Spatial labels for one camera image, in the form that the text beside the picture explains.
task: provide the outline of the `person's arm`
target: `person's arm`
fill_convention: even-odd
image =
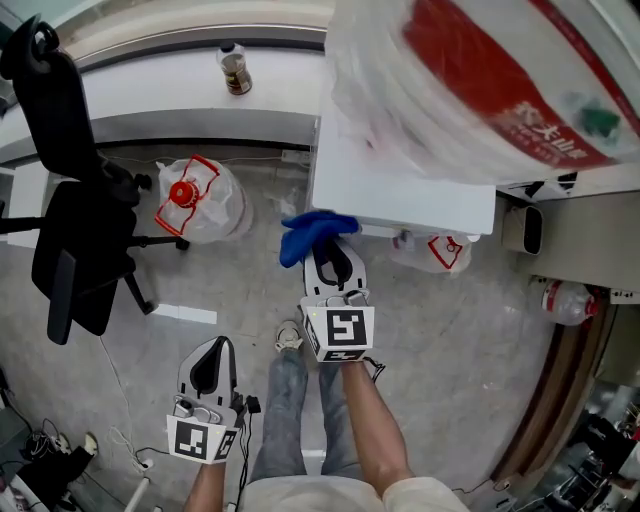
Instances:
[[[344,363],[342,379],[364,478],[382,497],[394,483],[414,476],[402,432],[364,363]]]
[[[203,464],[191,488],[184,512],[222,512],[226,464]]]

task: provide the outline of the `chair backrest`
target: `chair backrest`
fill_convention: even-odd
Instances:
[[[43,165],[85,182],[105,179],[95,147],[82,79],[40,16],[16,30],[2,52],[0,73],[13,80]]]

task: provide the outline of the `power outlet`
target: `power outlet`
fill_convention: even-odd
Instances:
[[[311,153],[309,151],[293,151],[284,149],[282,151],[282,161],[291,164],[310,165]]]

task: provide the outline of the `chair wheel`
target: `chair wheel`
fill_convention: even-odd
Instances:
[[[138,188],[141,188],[142,190],[151,190],[151,186],[153,185],[151,176],[148,176],[146,174],[136,174],[136,177],[133,178],[133,182]]]
[[[182,238],[178,238],[178,240],[176,241],[176,249],[178,249],[179,251],[186,251],[190,245],[191,242],[187,242]]]
[[[142,309],[142,312],[145,315],[149,315],[149,314],[153,313],[153,311],[155,309],[156,309],[155,304],[153,302],[147,301],[147,302],[144,303],[144,308]]]

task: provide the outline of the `black office chair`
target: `black office chair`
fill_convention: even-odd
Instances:
[[[132,208],[140,202],[138,189],[149,189],[151,179],[134,178],[100,156],[80,74],[39,16],[11,36],[0,74],[13,80],[42,164],[78,180],[58,185],[44,217],[0,220],[0,234],[40,229],[31,279],[51,302],[49,339],[64,345],[72,320],[96,336],[104,334],[122,278],[142,312],[151,313],[154,307],[140,292],[127,249],[166,243],[189,247],[173,236],[133,236]]]

